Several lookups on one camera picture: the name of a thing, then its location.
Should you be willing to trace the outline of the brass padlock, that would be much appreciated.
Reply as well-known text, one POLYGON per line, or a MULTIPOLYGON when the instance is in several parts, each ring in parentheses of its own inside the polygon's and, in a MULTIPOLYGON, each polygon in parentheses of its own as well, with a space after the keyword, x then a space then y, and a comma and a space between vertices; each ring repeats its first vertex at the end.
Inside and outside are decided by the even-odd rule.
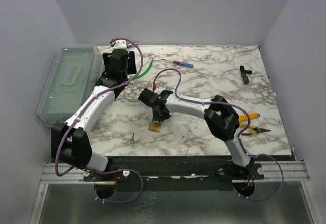
POLYGON ((162 121, 152 119, 149 123, 148 130, 152 132, 160 132, 162 121))

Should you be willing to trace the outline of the green cable lock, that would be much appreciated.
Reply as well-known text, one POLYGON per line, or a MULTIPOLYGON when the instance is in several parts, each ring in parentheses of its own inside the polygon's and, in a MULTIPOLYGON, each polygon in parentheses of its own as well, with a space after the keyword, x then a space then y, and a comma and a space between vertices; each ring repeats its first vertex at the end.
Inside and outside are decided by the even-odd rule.
MULTIPOLYGON (((127 47, 128 48, 131 48, 131 47, 133 47, 134 45, 133 44, 127 44, 127 47)), ((149 63, 149 66, 148 66, 148 68, 144 71, 144 72, 142 72, 141 74, 139 74, 135 79, 140 79, 140 78, 142 78, 143 76, 145 76, 149 71, 150 71, 150 69, 152 68, 152 65, 153 65, 153 58, 150 60, 150 63, 149 63)))

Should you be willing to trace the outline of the spare silver keys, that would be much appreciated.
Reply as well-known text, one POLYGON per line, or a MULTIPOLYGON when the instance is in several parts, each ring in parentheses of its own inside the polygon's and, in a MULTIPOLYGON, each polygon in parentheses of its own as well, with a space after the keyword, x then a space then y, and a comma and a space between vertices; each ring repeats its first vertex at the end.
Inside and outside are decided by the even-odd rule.
POLYGON ((131 144, 134 144, 134 143, 137 143, 139 140, 136 140, 135 138, 134 138, 134 135, 135 135, 135 133, 133 133, 132 134, 132 137, 129 139, 129 142, 131 143, 131 144))

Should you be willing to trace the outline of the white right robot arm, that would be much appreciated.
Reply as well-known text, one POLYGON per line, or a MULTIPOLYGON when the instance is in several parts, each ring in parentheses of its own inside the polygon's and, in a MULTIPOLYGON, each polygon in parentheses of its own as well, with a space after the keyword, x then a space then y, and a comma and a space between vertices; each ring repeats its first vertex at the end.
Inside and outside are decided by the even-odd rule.
POLYGON ((153 120, 162 122, 171 113, 182 113, 203 119, 211 134, 223 141, 232 156, 235 175, 246 179, 253 173, 254 160, 241 140, 239 115, 222 96, 213 99, 181 97, 172 91, 163 90, 160 94, 145 88, 138 100, 152 109, 153 120))

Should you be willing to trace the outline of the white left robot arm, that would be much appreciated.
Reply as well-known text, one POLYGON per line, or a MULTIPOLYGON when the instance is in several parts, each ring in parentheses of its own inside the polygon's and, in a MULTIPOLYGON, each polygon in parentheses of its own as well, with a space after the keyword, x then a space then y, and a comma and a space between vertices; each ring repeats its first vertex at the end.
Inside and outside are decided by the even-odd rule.
POLYGON ((128 76, 136 74, 135 53, 122 48, 103 54, 105 71, 85 103, 64 123, 51 128, 51 157, 55 164, 66 163, 83 170, 94 170, 100 180, 112 177, 110 160, 92 150, 88 134, 127 85, 128 76))

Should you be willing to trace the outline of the clear plastic storage box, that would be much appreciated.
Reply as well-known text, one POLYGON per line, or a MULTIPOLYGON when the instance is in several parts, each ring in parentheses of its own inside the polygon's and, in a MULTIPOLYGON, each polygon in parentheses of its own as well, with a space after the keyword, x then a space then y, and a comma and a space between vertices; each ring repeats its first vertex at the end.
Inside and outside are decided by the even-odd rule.
POLYGON ((103 71, 103 57, 96 46, 58 49, 37 109, 45 126, 64 123, 77 112, 103 71))

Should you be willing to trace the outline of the blue red small screwdriver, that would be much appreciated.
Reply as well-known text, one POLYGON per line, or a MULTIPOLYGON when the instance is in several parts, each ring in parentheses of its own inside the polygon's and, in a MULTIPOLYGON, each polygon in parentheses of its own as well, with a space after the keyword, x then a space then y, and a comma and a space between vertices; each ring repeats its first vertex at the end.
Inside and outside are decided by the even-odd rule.
POLYGON ((181 67, 186 67, 186 68, 193 68, 193 64, 187 63, 187 62, 180 62, 180 61, 173 61, 175 65, 181 66, 181 67))

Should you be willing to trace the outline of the yellow utility knife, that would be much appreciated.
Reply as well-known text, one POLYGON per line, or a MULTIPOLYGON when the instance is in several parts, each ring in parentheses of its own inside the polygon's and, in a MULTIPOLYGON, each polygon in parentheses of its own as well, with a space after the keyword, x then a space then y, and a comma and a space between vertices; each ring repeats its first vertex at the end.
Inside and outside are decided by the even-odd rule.
POLYGON ((247 121, 248 118, 250 118, 252 120, 252 119, 257 119, 258 117, 260 117, 259 113, 251 113, 251 114, 248 114, 248 116, 241 115, 241 116, 239 116, 239 122, 242 123, 242 122, 247 121))

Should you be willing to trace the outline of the black T-shaped tool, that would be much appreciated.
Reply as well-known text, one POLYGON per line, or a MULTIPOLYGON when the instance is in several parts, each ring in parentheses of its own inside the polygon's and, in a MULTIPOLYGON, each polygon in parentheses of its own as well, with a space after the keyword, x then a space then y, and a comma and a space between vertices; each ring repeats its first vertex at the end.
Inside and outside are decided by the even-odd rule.
POLYGON ((252 70, 246 70, 245 67, 243 65, 241 65, 240 66, 240 74, 241 74, 241 78, 243 80, 243 83, 245 85, 249 84, 249 79, 248 79, 247 75, 251 75, 252 70))

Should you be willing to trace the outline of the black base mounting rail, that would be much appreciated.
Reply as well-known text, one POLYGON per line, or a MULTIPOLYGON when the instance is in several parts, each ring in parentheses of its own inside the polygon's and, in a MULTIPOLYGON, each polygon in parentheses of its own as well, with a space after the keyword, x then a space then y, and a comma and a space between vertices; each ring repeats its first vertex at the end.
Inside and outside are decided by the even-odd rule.
POLYGON ((264 176, 258 172, 262 165, 251 163, 240 170, 231 156, 111 156, 108 170, 117 174, 90 172, 84 181, 96 186, 116 184, 118 191, 232 191, 235 183, 246 183, 264 176))

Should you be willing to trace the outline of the yellow handled pliers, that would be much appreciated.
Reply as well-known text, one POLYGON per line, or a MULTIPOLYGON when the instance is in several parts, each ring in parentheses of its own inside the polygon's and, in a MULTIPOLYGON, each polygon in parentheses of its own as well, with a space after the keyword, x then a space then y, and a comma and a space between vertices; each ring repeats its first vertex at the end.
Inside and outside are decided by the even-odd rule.
POLYGON ((242 135, 245 136, 251 136, 254 134, 260 134, 260 133, 265 133, 265 132, 271 132, 269 129, 264 129, 264 128, 259 128, 259 127, 254 127, 254 126, 249 126, 245 132, 242 133, 242 135))

